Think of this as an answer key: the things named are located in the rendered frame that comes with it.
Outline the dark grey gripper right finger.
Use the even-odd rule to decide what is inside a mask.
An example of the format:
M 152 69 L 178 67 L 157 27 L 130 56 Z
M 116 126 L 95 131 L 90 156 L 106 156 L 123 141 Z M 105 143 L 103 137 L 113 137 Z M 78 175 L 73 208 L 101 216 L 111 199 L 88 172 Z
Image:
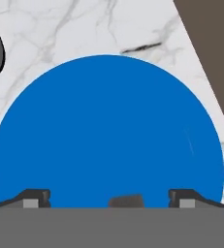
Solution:
M 224 208 L 224 204 L 204 198 L 193 189 L 171 189 L 169 207 L 174 208 Z

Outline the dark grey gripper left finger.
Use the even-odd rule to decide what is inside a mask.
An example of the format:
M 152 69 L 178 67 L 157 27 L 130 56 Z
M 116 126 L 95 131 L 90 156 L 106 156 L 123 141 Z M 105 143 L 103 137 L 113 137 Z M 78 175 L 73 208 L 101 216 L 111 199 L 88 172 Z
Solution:
M 26 189 L 12 199 L 0 202 L 7 208 L 45 208 L 50 207 L 49 189 Z

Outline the brown sugar cube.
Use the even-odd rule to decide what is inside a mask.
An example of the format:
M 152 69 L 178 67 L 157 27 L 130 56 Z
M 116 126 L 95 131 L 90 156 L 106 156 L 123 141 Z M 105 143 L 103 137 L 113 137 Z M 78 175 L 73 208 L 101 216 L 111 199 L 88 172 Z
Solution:
M 138 194 L 114 197 L 110 199 L 109 207 L 144 208 L 144 198 Z

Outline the blue round saucer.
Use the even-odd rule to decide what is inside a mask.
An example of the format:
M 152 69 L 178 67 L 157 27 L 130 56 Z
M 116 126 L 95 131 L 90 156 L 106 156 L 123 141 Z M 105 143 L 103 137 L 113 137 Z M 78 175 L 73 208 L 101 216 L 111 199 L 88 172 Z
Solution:
M 104 207 L 171 189 L 220 201 L 224 163 L 213 123 L 177 78 L 113 55 L 64 63 L 34 80 L 0 125 L 0 202 L 48 189 L 54 207 Z

